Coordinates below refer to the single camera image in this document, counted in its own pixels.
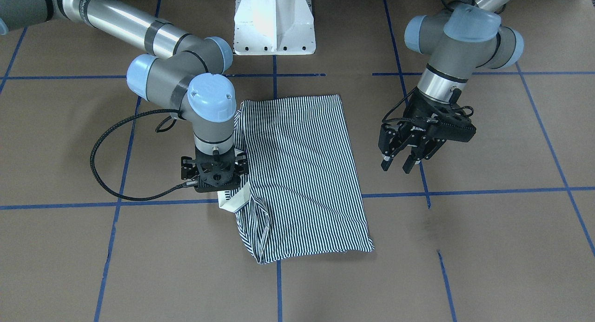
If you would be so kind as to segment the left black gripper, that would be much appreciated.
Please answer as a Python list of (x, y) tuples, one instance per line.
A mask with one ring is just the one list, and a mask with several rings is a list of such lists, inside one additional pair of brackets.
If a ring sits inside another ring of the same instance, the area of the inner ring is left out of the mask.
[(402, 167), (404, 173), (410, 174), (422, 159), (432, 158), (446, 141), (451, 141), (432, 138), (429, 127), (437, 123), (432, 118), (434, 107), (446, 106), (460, 110), (459, 113), (468, 118), (474, 114), (472, 107), (457, 104), (461, 93), (461, 89), (451, 89), (446, 103), (442, 103), (430, 99), (419, 89), (413, 89), (391, 108), (381, 121), (378, 148), (383, 156), (382, 170), (388, 171), (396, 155), (410, 147), (410, 155)]

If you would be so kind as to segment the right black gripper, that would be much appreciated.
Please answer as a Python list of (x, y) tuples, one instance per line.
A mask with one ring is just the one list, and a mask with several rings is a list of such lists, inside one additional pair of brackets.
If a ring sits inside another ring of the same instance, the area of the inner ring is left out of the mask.
[(247, 153), (230, 149), (219, 153), (217, 149), (207, 155), (196, 149), (196, 158), (181, 157), (183, 186), (193, 187), (199, 193), (228, 191), (240, 187), (241, 177), (248, 172)]

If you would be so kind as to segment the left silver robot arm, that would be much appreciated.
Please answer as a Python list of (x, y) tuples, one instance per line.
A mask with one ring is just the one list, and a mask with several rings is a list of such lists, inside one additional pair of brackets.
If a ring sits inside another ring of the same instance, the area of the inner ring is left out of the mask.
[(403, 115), (391, 118), (389, 110), (381, 121), (378, 148), (384, 171), (406, 148), (410, 155), (403, 171), (409, 173), (446, 142), (474, 137), (473, 108), (458, 104), (468, 80), (478, 68), (507, 68), (523, 53), (523, 36), (504, 26), (500, 17), (509, 1), (453, 0), (434, 15), (410, 20), (406, 46), (430, 59), (418, 84), (395, 105), (404, 105)]

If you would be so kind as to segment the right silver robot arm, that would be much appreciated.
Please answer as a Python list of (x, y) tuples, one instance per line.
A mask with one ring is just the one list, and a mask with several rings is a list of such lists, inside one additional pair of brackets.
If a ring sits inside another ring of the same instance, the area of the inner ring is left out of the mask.
[(121, 199), (100, 178), (95, 157), (100, 144), (115, 129), (153, 114), (192, 124), (195, 158), (181, 158), (183, 183), (174, 190), (233, 190), (247, 172), (244, 153), (234, 146), (237, 102), (234, 85), (225, 77), (232, 65), (229, 44), (218, 37), (198, 38), (120, 0), (1, 0), (1, 34), (17, 28), (66, 19), (84, 23), (143, 50), (128, 67), (132, 92), (158, 106), (109, 128), (94, 145), (90, 165), (100, 186)]

